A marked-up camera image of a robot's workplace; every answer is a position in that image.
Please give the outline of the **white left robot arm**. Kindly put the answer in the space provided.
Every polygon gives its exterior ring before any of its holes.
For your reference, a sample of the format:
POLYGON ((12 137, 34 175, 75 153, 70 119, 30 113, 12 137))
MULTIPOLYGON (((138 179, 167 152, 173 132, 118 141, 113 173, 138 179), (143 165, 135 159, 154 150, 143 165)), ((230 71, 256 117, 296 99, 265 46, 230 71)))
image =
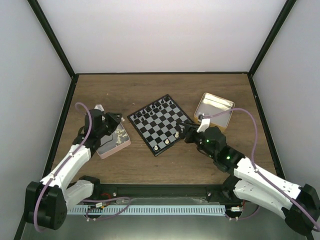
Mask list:
POLYGON ((82 126, 61 162, 39 182, 32 181, 25 191, 24 220, 33 224, 38 232, 59 229, 67 212, 78 203, 89 199, 97 202, 102 196, 99 180, 72 179, 87 163, 105 136, 113 134, 122 121, 121 113, 104 112, 99 108, 86 111, 82 126))

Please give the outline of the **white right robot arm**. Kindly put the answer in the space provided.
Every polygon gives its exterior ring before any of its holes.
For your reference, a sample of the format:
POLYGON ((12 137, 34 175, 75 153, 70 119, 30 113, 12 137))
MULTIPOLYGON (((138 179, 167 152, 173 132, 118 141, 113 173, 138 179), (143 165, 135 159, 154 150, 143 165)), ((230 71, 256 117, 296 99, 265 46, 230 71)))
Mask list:
POLYGON ((259 205, 284 219, 300 235, 307 236, 316 228, 320 217, 320 199, 309 184, 300 186, 258 165, 227 144, 226 136, 217 126, 203 129, 199 125, 180 123, 179 135, 186 143, 213 160, 214 165, 230 175, 230 184, 222 188, 229 202, 245 200, 259 205))

